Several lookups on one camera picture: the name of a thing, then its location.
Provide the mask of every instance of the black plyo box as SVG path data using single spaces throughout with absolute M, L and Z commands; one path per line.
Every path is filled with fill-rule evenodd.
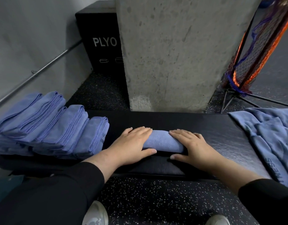
M 115 1 L 97 1 L 75 17 L 94 72 L 124 72 Z

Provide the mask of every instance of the black shirt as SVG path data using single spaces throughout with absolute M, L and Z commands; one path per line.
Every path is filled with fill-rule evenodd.
M 68 170 L 18 186 L 0 202 L 0 225 L 81 225 L 105 179 L 97 166 L 81 162 Z M 288 224 L 288 188 L 259 179 L 239 190 L 254 218 L 265 224 Z

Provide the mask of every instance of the gym floor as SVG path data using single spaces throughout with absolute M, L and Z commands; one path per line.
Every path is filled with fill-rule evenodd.
M 259 9 L 254 25 L 264 10 Z M 250 44 L 247 39 L 244 49 Z M 83 104 L 92 110 L 128 110 L 126 86 L 113 73 L 92 73 L 67 105 Z M 288 103 L 288 30 L 270 56 L 251 91 L 259 96 Z M 220 113 L 223 92 L 217 91 L 206 110 Z M 261 107 L 278 107 L 270 102 L 247 98 Z M 226 112 L 251 105 L 235 99 Z M 109 224 L 204 224 L 213 214 L 225 215 L 232 225 L 257 224 L 239 199 L 218 181 L 188 182 L 112 177 L 98 200 L 106 207 Z

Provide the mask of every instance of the white shoe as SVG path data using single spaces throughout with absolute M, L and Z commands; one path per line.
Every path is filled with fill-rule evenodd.
M 230 223 L 225 216 L 214 215 L 208 219 L 205 225 L 230 225 Z
M 109 219 L 105 207 L 94 201 L 84 216 L 82 225 L 108 225 Z

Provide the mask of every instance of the concrete pillar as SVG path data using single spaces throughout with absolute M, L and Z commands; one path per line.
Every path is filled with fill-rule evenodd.
M 131 110 L 202 112 L 260 0 L 116 0 Z

